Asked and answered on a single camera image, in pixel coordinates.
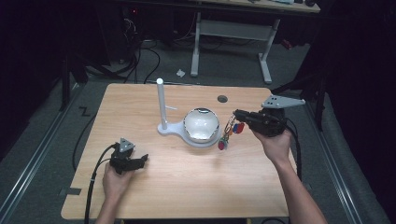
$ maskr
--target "white base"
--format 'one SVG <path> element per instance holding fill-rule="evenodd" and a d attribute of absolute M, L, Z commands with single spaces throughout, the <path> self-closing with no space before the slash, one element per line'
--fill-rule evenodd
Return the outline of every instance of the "white base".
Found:
<path fill-rule="evenodd" d="M 219 131 L 216 133 L 215 138 L 213 138 L 211 141 L 207 143 L 196 143 L 191 141 L 190 138 L 187 136 L 187 134 L 184 132 L 183 120 L 179 123 L 167 123 L 167 127 L 168 128 L 164 130 L 163 126 L 160 123 L 157 128 L 158 132 L 161 135 L 176 134 L 192 147 L 211 147 L 219 141 L 221 135 L 219 128 Z"/>

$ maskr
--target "white spherical object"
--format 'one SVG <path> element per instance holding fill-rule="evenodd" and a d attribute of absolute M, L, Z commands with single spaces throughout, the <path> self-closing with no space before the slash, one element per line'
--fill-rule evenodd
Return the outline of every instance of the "white spherical object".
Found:
<path fill-rule="evenodd" d="M 195 108 L 183 119 L 184 130 L 191 141 L 207 143 L 216 137 L 219 131 L 219 119 L 206 108 Z"/>

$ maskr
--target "desk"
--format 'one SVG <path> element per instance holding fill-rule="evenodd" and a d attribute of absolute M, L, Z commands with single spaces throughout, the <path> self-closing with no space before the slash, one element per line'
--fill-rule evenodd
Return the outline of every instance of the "desk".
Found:
<path fill-rule="evenodd" d="M 241 7 L 257 7 L 275 10 L 299 11 L 304 13 L 320 12 L 320 8 L 317 5 L 314 5 L 313 7 L 308 7 L 305 4 L 287 5 L 267 0 L 257 1 L 254 4 L 250 3 L 248 0 L 200 0 L 200 3 L 202 2 L 235 5 Z M 267 56 L 274 41 L 279 23 L 280 19 L 275 19 L 272 26 L 252 25 L 226 21 L 201 20 L 201 13 L 197 13 L 197 21 L 195 26 L 195 45 L 191 61 L 191 75 L 193 77 L 198 76 L 200 35 L 216 35 L 232 38 L 253 39 L 266 42 L 263 52 L 259 54 L 259 62 L 262 68 L 262 76 L 264 78 L 264 82 L 266 84 L 271 84 L 272 79 L 270 71 L 268 69 Z"/>
<path fill-rule="evenodd" d="M 265 88 L 164 86 L 169 122 L 181 121 L 195 107 L 206 107 L 219 117 L 223 129 L 239 108 L 258 111 L 269 95 Z M 227 103 L 218 101 L 228 97 Z M 162 136 L 157 86 L 110 84 L 84 148 L 62 217 L 83 219 L 91 174 L 106 147 L 121 137 L 133 142 L 133 158 L 148 153 L 145 168 L 136 171 L 119 218 L 286 217 L 288 208 L 274 165 L 262 145 L 246 128 L 230 137 L 227 150 L 217 145 L 194 148 L 174 135 Z M 90 217 L 97 217 L 104 201 L 104 165 L 98 170 Z"/>

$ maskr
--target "white stand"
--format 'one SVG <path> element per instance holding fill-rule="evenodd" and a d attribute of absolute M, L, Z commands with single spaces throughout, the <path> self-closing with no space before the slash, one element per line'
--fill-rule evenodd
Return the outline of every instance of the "white stand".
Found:
<path fill-rule="evenodd" d="M 196 143 L 190 140 L 184 129 L 183 120 L 178 123 L 168 123 L 166 120 L 165 96 L 163 91 L 163 80 L 157 79 L 158 99 L 160 101 L 161 123 L 158 125 L 158 133 L 161 135 L 175 134 L 181 137 L 187 144 L 192 147 L 211 147 L 220 139 L 221 132 L 216 133 L 216 137 L 206 143 Z"/>
<path fill-rule="evenodd" d="M 276 35 L 277 26 L 280 20 L 275 20 L 273 26 L 261 26 L 227 21 L 206 21 L 201 20 L 201 13 L 197 13 L 195 28 L 195 45 L 192 54 L 191 76 L 198 76 L 199 67 L 199 40 L 200 35 L 216 35 L 241 39 L 254 39 L 266 41 L 264 52 L 259 54 L 259 61 L 262 67 L 262 75 L 266 84 L 271 84 L 272 79 L 267 65 L 267 56 Z"/>

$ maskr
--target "white desk frame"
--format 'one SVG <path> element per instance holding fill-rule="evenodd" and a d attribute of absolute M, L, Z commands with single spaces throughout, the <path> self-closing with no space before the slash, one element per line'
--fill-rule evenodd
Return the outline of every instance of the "white desk frame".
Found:
<path fill-rule="evenodd" d="M 200 35 L 216 35 L 241 39 L 254 39 L 266 41 L 263 53 L 259 53 L 259 62 L 262 75 L 266 84 L 271 84 L 272 79 L 267 64 L 267 56 L 276 35 L 280 19 L 275 20 L 272 26 L 252 25 L 227 21 L 201 20 L 201 13 L 197 13 L 195 29 L 195 46 L 192 54 L 191 76 L 198 76 L 199 67 L 199 41 Z"/>

